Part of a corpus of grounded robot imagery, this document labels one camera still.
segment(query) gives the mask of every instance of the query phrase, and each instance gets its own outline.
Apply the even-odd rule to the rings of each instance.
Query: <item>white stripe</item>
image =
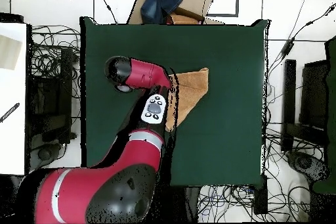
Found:
[[[159,137],[147,131],[135,131],[129,135],[129,140],[141,140],[153,144],[161,152],[162,141]]]
[[[66,223],[60,216],[60,212],[58,211],[58,193],[60,191],[60,186],[63,182],[63,179],[65,178],[66,174],[68,174],[72,169],[67,169],[64,171],[62,174],[60,174],[60,177],[58,177],[54,189],[52,191],[52,196],[51,196],[51,207],[52,207],[52,212],[54,213],[55,218],[58,220],[60,223]]]

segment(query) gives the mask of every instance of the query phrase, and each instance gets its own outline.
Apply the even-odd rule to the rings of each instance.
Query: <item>cloth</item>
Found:
[[[163,24],[168,14],[171,14],[182,0],[145,0],[141,7],[141,17],[144,24]]]
[[[195,18],[187,17],[184,15],[177,15],[175,13],[172,13],[171,15],[171,20],[173,21],[174,25],[189,25],[189,24],[199,24],[198,20]]]
[[[177,126],[184,121],[190,111],[197,105],[197,102],[207,93],[208,75],[208,68],[202,68],[199,72],[176,74],[178,80]],[[177,87],[177,83],[175,77],[173,75],[170,76],[173,79],[173,92],[169,92],[168,96],[169,106],[165,124],[167,131],[172,131],[174,128],[174,112],[176,106],[176,95],[174,91]]]

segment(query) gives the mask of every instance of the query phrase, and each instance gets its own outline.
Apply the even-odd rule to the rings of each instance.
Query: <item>button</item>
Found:
[[[161,107],[156,103],[150,103],[147,107],[147,111],[154,113],[154,114],[160,114]]]

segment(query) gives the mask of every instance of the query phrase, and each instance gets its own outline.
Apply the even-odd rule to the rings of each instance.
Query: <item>brown towel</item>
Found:
[[[177,125],[183,122],[189,112],[195,107],[197,102],[207,93],[208,90],[208,68],[202,68],[199,72],[186,72],[176,74],[178,79],[178,116]],[[173,88],[177,84],[173,75]],[[172,131],[174,128],[175,118],[174,111],[176,97],[174,92],[169,92],[169,105],[167,111],[166,130]]]
[[[194,18],[187,17],[184,15],[177,15],[175,13],[171,14],[171,19],[175,25],[188,25],[188,24],[198,24],[198,21]]]

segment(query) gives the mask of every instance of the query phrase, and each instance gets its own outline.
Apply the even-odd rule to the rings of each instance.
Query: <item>floor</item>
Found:
[[[232,8],[232,0],[223,0]],[[305,0],[298,17],[300,7],[303,0],[239,0],[238,17],[216,18],[216,20],[227,24],[251,25],[257,19],[271,20],[269,29],[268,42],[268,62],[272,64],[285,41],[288,39],[293,29],[296,33],[308,21],[311,21],[325,13],[330,5],[336,0]],[[114,12],[118,23],[126,23],[134,0],[106,0]],[[114,23],[111,13],[106,8],[102,0],[0,0],[0,12],[11,12],[21,14],[25,18],[25,22],[33,26],[38,25],[65,25],[77,31],[80,31],[79,17],[93,17],[99,24]],[[307,26],[296,37],[293,49],[287,58],[297,60],[297,75],[302,74],[305,63],[326,59],[324,42],[331,39],[336,34],[336,11],[331,12],[328,16],[323,17],[312,25]],[[62,30],[63,27],[54,27],[54,31]],[[74,36],[59,35],[59,41],[71,42]],[[302,83],[301,77],[297,77],[297,87]],[[282,63],[274,69],[270,75],[270,84],[274,86],[272,94],[268,101],[282,94],[283,85],[283,66]],[[297,90],[297,102],[301,96],[300,89]],[[79,114],[80,102],[73,100],[73,114],[77,117]],[[281,97],[275,99],[270,104],[272,114],[271,122],[281,122],[282,100]],[[297,105],[296,120],[299,117],[299,104]],[[280,130],[280,125],[272,124],[268,133],[275,134]],[[67,166],[75,167],[81,163],[80,151],[80,122],[76,119],[72,125],[72,131],[77,133],[77,139],[71,142],[62,159],[51,164],[52,167]],[[276,155],[275,151],[280,153],[278,146],[274,145],[272,149],[273,157],[269,162],[269,171],[266,172],[270,178],[268,180],[268,199],[269,210],[273,210],[272,214],[266,215],[269,221],[286,221],[288,213],[287,198],[279,196],[280,184],[284,194],[297,185],[306,187],[305,178],[289,168],[286,161],[281,156]],[[199,215],[199,222],[243,222],[243,221],[261,221],[260,217],[253,215],[250,217],[251,209],[245,209],[243,206],[233,205],[225,206],[224,202],[220,203],[224,187],[204,187],[201,191],[202,198],[199,202],[199,208],[202,213]],[[246,192],[243,197],[249,201],[251,196]],[[309,203],[309,194],[304,189],[295,189],[291,193],[292,199],[296,203]],[[294,215],[288,221],[304,221],[305,215]]]

